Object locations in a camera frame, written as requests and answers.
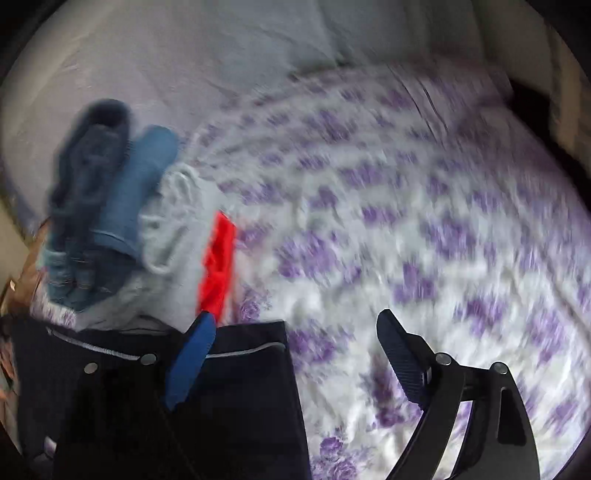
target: wall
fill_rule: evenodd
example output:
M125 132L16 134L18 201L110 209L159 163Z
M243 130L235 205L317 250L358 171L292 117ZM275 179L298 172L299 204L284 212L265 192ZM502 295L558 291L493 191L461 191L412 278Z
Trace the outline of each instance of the wall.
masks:
M552 69L544 19L525 0L472 0L489 61L550 94Z
M0 293L8 277L17 280L21 275L28 252L6 208L0 203Z

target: gray fabric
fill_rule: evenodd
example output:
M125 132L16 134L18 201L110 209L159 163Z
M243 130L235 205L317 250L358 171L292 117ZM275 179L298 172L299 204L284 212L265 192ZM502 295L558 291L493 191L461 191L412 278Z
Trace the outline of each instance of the gray fabric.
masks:
M220 191L193 167L177 163L164 174L158 193L139 217L144 269L117 295L78 313L75 330L168 326L184 333L195 320Z
M69 0L2 86L0 148L42 219L53 151L97 98L182 140L236 93L292 72L481 51L470 0Z

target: folded clothes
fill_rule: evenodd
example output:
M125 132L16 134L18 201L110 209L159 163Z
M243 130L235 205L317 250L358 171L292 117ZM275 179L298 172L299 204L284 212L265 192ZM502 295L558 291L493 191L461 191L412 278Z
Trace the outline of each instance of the folded clothes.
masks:
M78 313L74 328L132 329L150 317L185 332L196 315L203 256L220 198L217 185L193 167L173 164L139 215L143 269L116 295Z
M115 159L128 155L126 107L105 100L89 111L74 130L79 141L59 156L60 180L50 199L59 220L44 253L49 298L77 312L114 295L137 269L139 211L178 151L170 130L149 127L119 168ZM92 123L104 118L114 127Z
M57 154L58 179L49 197L53 250L65 251L88 231L124 162L129 129L129 110L117 100L90 105L76 121Z
M148 127L131 147L104 207L91 230L92 244L141 260L138 215L174 162L178 140L168 128Z
M49 197L48 292L72 305L92 288L88 232L104 204L129 142L129 110L117 100L90 105L57 154L58 179Z

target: metal rivet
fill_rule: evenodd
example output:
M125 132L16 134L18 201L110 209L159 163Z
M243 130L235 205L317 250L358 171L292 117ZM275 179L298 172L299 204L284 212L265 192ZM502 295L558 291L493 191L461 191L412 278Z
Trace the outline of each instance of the metal rivet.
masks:
M146 353L145 355L142 355L142 358L139 359L142 365L152 365L156 363L156 360L156 355L153 353Z
M509 368L502 362L493 363L492 368L495 369L495 372L501 375L505 375L509 371Z
M439 365L449 365L452 363L452 357L450 357L446 353L438 353L437 355L435 355L435 361Z
M93 374L94 372L96 372L99 369L99 366L94 363L94 362L90 362L89 364L87 364L84 367L84 373L85 374Z

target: purple flower pattern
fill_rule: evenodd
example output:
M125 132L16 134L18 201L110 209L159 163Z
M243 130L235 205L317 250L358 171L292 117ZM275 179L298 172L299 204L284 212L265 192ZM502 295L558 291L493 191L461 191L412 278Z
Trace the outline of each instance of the purple flower pattern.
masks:
M408 110L414 106L410 95L400 93L395 89L390 89L386 95L379 95L378 102L396 111Z
M554 428L556 435L562 434L566 424L574 417L578 406L579 401L574 394L570 394L555 406L547 425Z
M477 338L485 333L496 333L500 336L500 327L507 310L507 303L494 295L475 296L456 308L455 317L470 322L470 331Z
M357 131L357 124L353 120L343 123L328 110L320 110L314 116L307 116L303 122L308 128L318 132L327 143L349 141Z
M366 226L393 226L400 220L402 213L388 206L368 205L361 209L361 216Z
M277 153L267 153L261 156L261 165L264 167L275 167L283 163L283 157Z
M439 180L435 175L431 175L427 183L427 193L431 197L439 197L449 193L449 185Z
M281 127L283 125L287 125L289 122L290 118L284 112L274 113L269 118L267 118L267 123L272 127Z
M311 457L313 480L356 480L360 463L365 463L365 449L351 448L345 441L343 429L337 429L320 442L319 454Z
M520 375L517 380L515 381L517 385L517 390L519 390L519 394L521 395L521 399L523 400L523 405L525 407L525 412L529 417L530 421L534 419L535 412L538 408L538 402L540 400L540 389L537 387L529 388L525 383L525 378L523 375Z
M396 161L400 163L407 163L411 165L416 165L418 162L417 154L415 152L405 152L402 150L398 150L395 153L394 158L396 158Z
M236 249L249 252L260 247L270 230L271 226L266 223L255 223L241 229L236 235Z
M421 226L421 232L438 254L447 260L473 257L476 236L470 224L456 220L448 213L441 222L427 223Z
M466 165L460 161L451 158L438 158L435 165L447 173L455 173L457 171L465 171Z
M311 197L309 202L312 210L325 210L327 208L335 208L339 199L330 188L322 185L318 187L318 195Z
M288 333L291 360L296 372L317 364L326 364L340 353L346 353L353 335L343 327L321 327L310 320L305 328Z
M382 163L361 160L354 168L339 169L339 176L347 186L360 190L383 184L400 184L400 176Z
M246 130L248 128L254 127L256 124L256 120L252 115L242 115L240 118L240 123L238 124L238 128L240 130Z
M307 171L324 170L329 164L329 159L321 155L308 155L298 158L298 169Z
M484 213L496 212L499 209L500 201L498 197L491 192L481 192L474 190L466 198L468 205L478 205Z
M294 279L305 275L318 279L330 273L337 266L337 256L328 242L314 232L287 239L275 251L279 258L279 274Z
M234 314L234 323L255 323L258 322L263 310L271 307L268 301L268 292L256 291L254 288L245 286L242 301L237 305Z
M279 205L289 194L278 180L268 180L259 185L247 185L241 180L228 180L217 184L222 193L238 193L245 205Z
M201 143L203 147L207 148L222 136L222 132L223 131L221 128L209 124L206 128L206 131L201 134L201 137L199 138L199 143Z
M538 306L530 313L525 325L525 333L527 341L540 349L541 364L549 362L566 346L566 335L558 318L558 312L544 306Z
M414 262L405 262L402 267L404 281L394 285L396 303L406 305L412 301L434 300L436 298L433 277L422 275Z
M388 120L381 113L376 113L374 115L374 118L375 118L375 122L381 128L395 128L396 127L396 125L392 121Z
M374 360L369 373L361 375L362 388L376 409L377 428L414 423L421 417L418 405L410 403L387 362Z
M365 100L363 92L358 88L343 89L340 95L347 102L362 103Z

